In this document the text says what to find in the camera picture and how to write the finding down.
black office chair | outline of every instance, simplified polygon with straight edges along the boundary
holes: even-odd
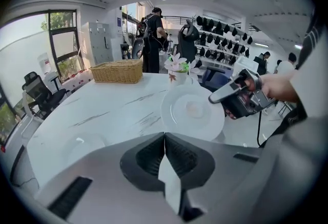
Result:
[[[35,72],[27,74],[24,79],[25,84],[22,89],[35,100],[40,111],[45,112],[43,116],[43,119],[45,119],[59,105],[59,102],[66,94],[66,89],[60,89],[52,94],[41,77]]]

black slot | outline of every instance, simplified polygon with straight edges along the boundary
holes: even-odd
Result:
[[[78,177],[62,192],[48,209],[58,217],[66,219],[82,198],[91,182],[91,179]]]
[[[237,153],[234,155],[234,158],[238,158],[247,162],[251,162],[251,163],[256,163],[258,161],[258,157],[256,156],[250,156],[250,155],[246,155],[246,154],[240,154]]]

wicker basket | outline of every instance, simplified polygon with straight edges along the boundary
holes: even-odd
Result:
[[[95,82],[135,84],[142,78],[142,61],[122,60],[91,67]]]

white plate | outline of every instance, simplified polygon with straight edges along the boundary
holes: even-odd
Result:
[[[62,158],[66,165],[70,166],[82,157],[106,146],[106,140],[100,134],[80,133],[72,136],[63,149]]]
[[[223,129],[222,104],[211,104],[204,87],[178,86],[164,97],[160,112],[167,132],[212,141]]]

white floor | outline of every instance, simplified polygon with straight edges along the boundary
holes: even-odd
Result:
[[[280,125],[283,116],[288,114],[288,109],[284,112],[283,116],[278,114],[282,107],[283,103],[278,103],[277,107],[271,106],[268,109],[268,115],[262,114],[259,135],[260,143],[265,141],[276,130]],[[256,140],[258,119],[259,114],[243,117],[238,120],[232,120],[229,117],[226,117],[223,132],[214,141],[236,146],[258,147]],[[167,179],[166,176],[163,175],[163,166],[166,169],[165,171],[167,171],[167,164],[169,164],[169,162],[165,157],[161,163],[159,179],[167,184],[166,194],[175,194],[175,199],[167,196],[167,201],[176,211],[178,210],[177,201],[179,201],[179,192],[177,192],[177,186],[179,187],[179,183],[177,179]],[[13,184],[32,196],[34,196],[39,190],[26,150],[24,150],[18,161],[13,175]]]

